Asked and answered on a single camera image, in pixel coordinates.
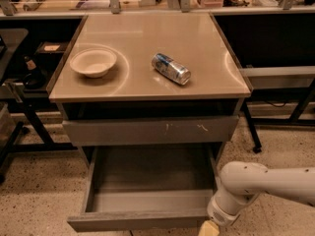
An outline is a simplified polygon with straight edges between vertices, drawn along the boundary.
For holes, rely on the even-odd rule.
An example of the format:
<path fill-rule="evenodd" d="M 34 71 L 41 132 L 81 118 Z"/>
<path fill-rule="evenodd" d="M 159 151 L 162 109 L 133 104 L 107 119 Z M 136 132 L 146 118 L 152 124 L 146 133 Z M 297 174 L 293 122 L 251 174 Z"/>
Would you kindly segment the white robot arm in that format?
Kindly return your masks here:
<path fill-rule="evenodd" d="M 232 161 L 220 171 L 218 189 L 207 207 L 198 236 L 219 236 L 221 226 L 231 225 L 259 195 L 269 194 L 307 206 L 315 206 L 315 168 L 276 168 Z"/>

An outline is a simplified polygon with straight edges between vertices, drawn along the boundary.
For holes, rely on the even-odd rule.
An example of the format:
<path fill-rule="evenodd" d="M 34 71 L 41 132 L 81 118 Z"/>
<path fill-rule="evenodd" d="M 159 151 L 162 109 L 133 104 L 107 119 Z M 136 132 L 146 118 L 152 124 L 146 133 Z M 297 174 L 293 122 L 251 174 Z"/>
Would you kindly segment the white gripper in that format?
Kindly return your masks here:
<path fill-rule="evenodd" d="M 202 224 L 198 236 L 219 236 L 219 226 L 232 225 L 238 219 L 240 209 L 241 200 L 238 197 L 213 195 L 207 207 L 210 220 Z"/>

